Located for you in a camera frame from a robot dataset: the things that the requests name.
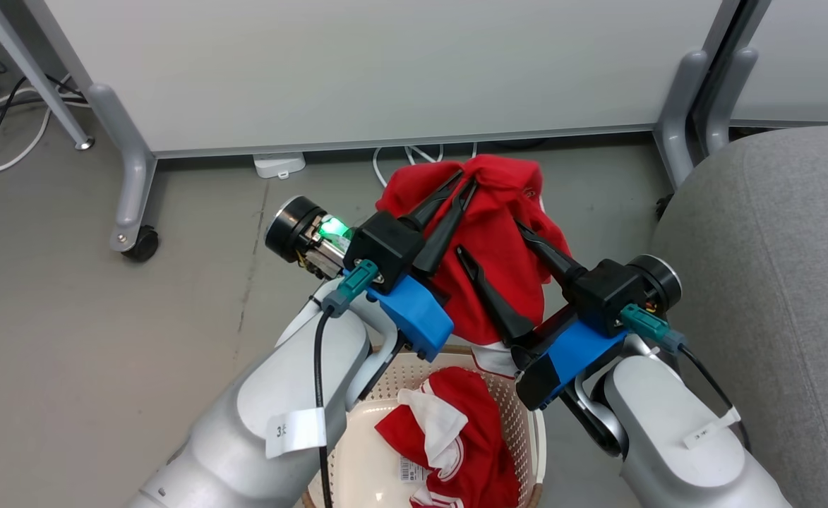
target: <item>robotic arm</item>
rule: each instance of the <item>robotic arm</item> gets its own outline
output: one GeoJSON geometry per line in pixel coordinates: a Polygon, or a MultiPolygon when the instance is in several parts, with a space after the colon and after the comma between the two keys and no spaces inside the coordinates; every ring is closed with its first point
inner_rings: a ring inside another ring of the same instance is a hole
{"type": "MultiPolygon", "coordinates": [[[[408,216],[378,212],[353,231],[353,240],[310,200],[285,203],[266,231],[266,245],[327,282],[275,350],[250,365],[192,425],[129,507],[294,505],[320,469],[318,448],[335,447],[344,413],[365,398],[398,351],[406,346],[432,361],[449,337],[452,322],[429,277],[476,190],[475,183],[459,186],[460,179],[453,176],[408,216]],[[434,229],[442,238],[424,240],[420,231],[447,199],[455,200],[452,209],[434,229]],[[328,361],[321,366],[323,408],[315,409],[321,308],[334,317],[324,320],[320,353],[328,361]],[[365,324],[384,339],[377,353],[365,324]]],[[[479,264],[456,249],[521,370],[517,395],[524,405],[544,409],[562,399],[606,453],[624,458],[621,476],[644,506],[788,506],[777,483],[726,428],[730,421],[717,418],[633,334],[665,347],[679,341],[654,317],[680,297],[674,272],[652,257],[627,266],[605,260],[586,270],[520,229],[571,303],[535,330],[492,289],[479,264]],[[619,358],[587,391],[585,380],[619,358]]]]}

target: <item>white board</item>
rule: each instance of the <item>white board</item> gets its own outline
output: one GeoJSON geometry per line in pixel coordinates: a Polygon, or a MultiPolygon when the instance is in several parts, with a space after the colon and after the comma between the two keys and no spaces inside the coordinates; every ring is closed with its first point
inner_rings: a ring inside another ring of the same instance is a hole
{"type": "Polygon", "coordinates": [[[45,0],[153,152],[650,125],[720,0],[45,0]]]}
{"type": "Polygon", "coordinates": [[[828,122],[828,0],[774,0],[733,119],[828,122]]]}

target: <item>white cable label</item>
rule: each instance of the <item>white cable label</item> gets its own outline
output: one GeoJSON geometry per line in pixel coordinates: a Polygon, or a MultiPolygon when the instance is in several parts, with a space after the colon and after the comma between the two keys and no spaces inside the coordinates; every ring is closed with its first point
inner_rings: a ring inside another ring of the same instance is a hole
{"type": "Polygon", "coordinates": [[[398,460],[398,479],[401,483],[425,483],[427,470],[414,462],[411,462],[406,456],[400,457],[398,460]]]}
{"type": "Polygon", "coordinates": [[[687,445],[687,448],[692,450],[693,448],[704,443],[705,440],[708,440],[711,436],[714,436],[714,434],[717,434],[717,432],[722,428],[730,427],[730,425],[733,425],[738,421],[740,421],[740,413],[738,413],[737,409],[732,406],[730,409],[727,409],[727,413],[723,417],[718,418],[716,421],[700,428],[700,430],[684,437],[684,444],[687,445]]]}
{"type": "Polygon", "coordinates": [[[266,422],[266,459],[287,452],[326,446],[326,411],[299,409],[266,422]]]}

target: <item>white plastic basket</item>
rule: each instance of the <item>white plastic basket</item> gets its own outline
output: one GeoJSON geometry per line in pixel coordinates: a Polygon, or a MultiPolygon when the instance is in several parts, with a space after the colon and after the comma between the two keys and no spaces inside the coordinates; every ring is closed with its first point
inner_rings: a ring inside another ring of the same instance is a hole
{"type": "MultiPolygon", "coordinates": [[[[329,485],[336,508],[352,508],[347,505],[352,504],[347,501],[349,498],[355,499],[353,508],[410,506],[407,498],[416,490],[416,485],[385,481],[397,469],[397,462],[394,466],[389,462],[391,454],[397,461],[397,453],[372,427],[397,407],[399,389],[417,389],[431,373],[453,366],[481,374],[492,399],[498,403],[502,432],[520,480],[517,508],[533,508],[539,503],[546,473],[546,426],[542,412],[524,408],[517,398],[513,380],[477,370],[468,347],[446,346],[432,363],[418,359],[413,353],[398,354],[371,394],[349,413],[348,430],[329,456],[329,485]]],[[[319,473],[301,501],[305,508],[323,506],[319,473]]]]}

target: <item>teal connector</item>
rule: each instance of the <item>teal connector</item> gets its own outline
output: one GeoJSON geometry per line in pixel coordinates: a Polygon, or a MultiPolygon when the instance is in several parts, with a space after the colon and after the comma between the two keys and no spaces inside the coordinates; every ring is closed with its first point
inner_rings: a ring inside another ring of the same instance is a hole
{"type": "Polygon", "coordinates": [[[332,308],[332,317],[337,318],[344,314],[352,301],[360,293],[366,291],[366,287],[379,277],[379,269],[376,264],[370,260],[363,260],[354,270],[350,271],[348,276],[342,280],[342,283],[324,299],[321,308],[326,310],[332,308]]]}
{"type": "Polygon", "coordinates": [[[644,339],[655,341],[663,350],[671,354],[678,353],[678,347],[687,343],[687,337],[676,330],[671,330],[667,321],[630,303],[620,312],[620,321],[628,330],[644,339]]]}

